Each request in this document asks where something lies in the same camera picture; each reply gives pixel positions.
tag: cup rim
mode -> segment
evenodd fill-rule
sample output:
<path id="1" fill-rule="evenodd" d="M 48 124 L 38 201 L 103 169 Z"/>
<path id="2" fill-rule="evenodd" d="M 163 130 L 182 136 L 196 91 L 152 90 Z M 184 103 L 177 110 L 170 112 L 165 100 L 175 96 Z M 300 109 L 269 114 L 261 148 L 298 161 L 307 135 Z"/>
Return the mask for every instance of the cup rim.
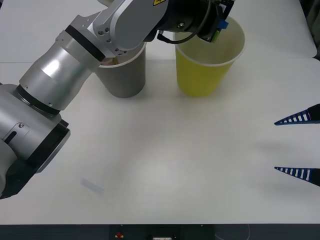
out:
<path id="1" fill-rule="evenodd" d="M 146 45 L 147 45 L 147 43 L 145 42 L 143 44 L 143 47 L 140 49 L 140 51 L 133 58 L 129 59 L 128 61 L 125 61 L 125 62 L 117 64 L 117 65 L 100 65 L 99 68 L 102 68 L 102 69 L 115 69 L 115 68 L 119 68 L 119 67 L 122 67 L 124 65 L 127 65 L 127 64 L 133 62 L 134 60 L 136 60 L 142 54 L 142 52 L 146 49 Z"/>
<path id="2" fill-rule="evenodd" d="M 233 63 L 235 60 L 237 60 L 238 58 L 240 58 L 240 56 L 241 56 L 241 55 L 243 54 L 243 52 L 245 51 L 246 46 L 247 46 L 247 37 L 246 37 L 246 33 L 245 33 L 243 27 L 242 27 L 233 17 L 228 16 L 228 18 L 232 19 L 233 21 L 235 21 L 235 22 L 239 25 L 239 27 L 240 27 L 243 35 L 244 35 L 244 44 L 243 44 L 242 50 L 241 50 L 241 51 L 239 52 L 239 54 L 238 54 L 237 56 L 235 56 L 233 59 L 231 59 L 231 60 L 229 60 L 229 61 L 226 61 L 226 62 L 223 62 L 223 63 L 219 63 L 219 64 L 202 63 L 202 62 L 199 62 L 199 61 L 194 60 L 194 59 L 192 59 L 191 57 L 187 56 L 187 55 L 181 50 L 179 44 L 175 44 L 176 49 L 179 51 L 180 54 L 182 54 L 182 55 L 183 55 L 186 59 L 188 59 L 189 61 L 191 61 L 191 62 L 193 62 L 193 63 L 195 63 L 195 64 L 197 64 L 197 65 L 201 65 L 201 66 L 205 66 L 205 67 L 222 67 L 222 66 L 225 66 L 225 65 L 228 65 L 228 64 Z M 176 34 L 177 34 L 176 32 L 173 34 L 173 39 L 176 38 Z"/>

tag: table surface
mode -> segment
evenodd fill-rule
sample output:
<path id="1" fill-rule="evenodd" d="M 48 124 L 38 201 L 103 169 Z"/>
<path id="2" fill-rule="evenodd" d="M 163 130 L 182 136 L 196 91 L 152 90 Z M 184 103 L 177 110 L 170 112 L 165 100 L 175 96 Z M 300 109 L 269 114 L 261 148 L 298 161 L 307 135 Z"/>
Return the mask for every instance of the table surface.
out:
<path id="1" fill-rule="evenodd" d="M 70 139 L 0 201 L 0 224 L 320 223 L 319 188 L 274 170 L 320 168 L 319 126 L 273 125 L 320 102 L 319 62 L 253 34 L 206 98 L 181 93 L 174 51 L 152 58 L 157 43 L 133 98 L 113 97 L 92 74 L 61 113 Z M 30 65 L 0 63 L 0 82 L 18 84 Z"/>
<path id="2" fill-rule="evenodd" d="M 0 10 L 0 63 L 34 62 L 76 15 L 104 8 L 96 0 L 5 1 Z M 243 26 L 255 52 L 290 58 L 317 54 L 299 0 L 237 0 L 230 15 Z M 174 58 L 173 45 L 155 40 L 147 46 L 147 59 Z"/>

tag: screw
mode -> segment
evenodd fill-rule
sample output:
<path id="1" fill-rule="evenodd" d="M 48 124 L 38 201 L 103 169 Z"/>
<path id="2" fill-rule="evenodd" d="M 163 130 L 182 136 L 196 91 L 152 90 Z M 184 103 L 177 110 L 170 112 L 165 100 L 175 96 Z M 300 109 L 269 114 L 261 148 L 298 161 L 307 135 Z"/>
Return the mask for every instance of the screw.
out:
<path id="1" fill-rule="evenodd" d="M 178 29 L 180 29 L 180 28 L 183 28 L 184 25 L 185 25 L 184 22 L 180 22 L 176 27 L 177 27 Z"/>

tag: black cable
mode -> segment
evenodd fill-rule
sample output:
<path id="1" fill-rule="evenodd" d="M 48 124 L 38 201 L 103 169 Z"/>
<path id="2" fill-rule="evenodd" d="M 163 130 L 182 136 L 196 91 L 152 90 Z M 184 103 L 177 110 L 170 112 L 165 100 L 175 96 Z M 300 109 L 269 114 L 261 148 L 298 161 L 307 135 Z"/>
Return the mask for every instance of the black cable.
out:
<path id="1" fill-rule="evenodd" d="M 208 3 L 208 9 L 206 10 L 206 13 L 204 15 L 204 18 L 203 18 L 201 24 L 199 25 L 199 27 L 193 33 L 191 33 L 190 36 L 187 36 L 186 38 L 184 38 L 182 40 L 173 41 L 173 40 L 170 40 L 169 38 L 167 38 L 167 37 L 165 37 L 165 36 L 163 36 L 162 34 L 159 33 L 158 36 L 157 36 L 157 39 L 159 39 L 160 41 L 163 41 L 163 42 L 165 42 L 167 44 L 183 44 L 183 43 L 189 41 L 190 39 L 192 39 L 195 35 L 197 35 L 201 31 L 201 29 L 204 27 L 204 25 L 206 24 L 206 22 L 208 20 L 208 17 L 210 15 L 211 6 L 212 6 L 212 0 L 208 0 L 208 2 L 209 2 Z"/>

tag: gray cup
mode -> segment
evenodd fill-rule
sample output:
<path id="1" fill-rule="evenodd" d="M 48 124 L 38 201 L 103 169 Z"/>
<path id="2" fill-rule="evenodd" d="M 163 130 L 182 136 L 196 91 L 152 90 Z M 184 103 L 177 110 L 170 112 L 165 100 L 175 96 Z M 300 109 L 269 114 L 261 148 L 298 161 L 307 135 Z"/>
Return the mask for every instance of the gray cup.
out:
<path id="1" fill-rule="evenodd" d="M 125 56 L 117 57 L 116 65 L 101 65 L 95 72 L 106 89 L 115 97 L 137 95 L 146 83 L 146 43 Z"/>

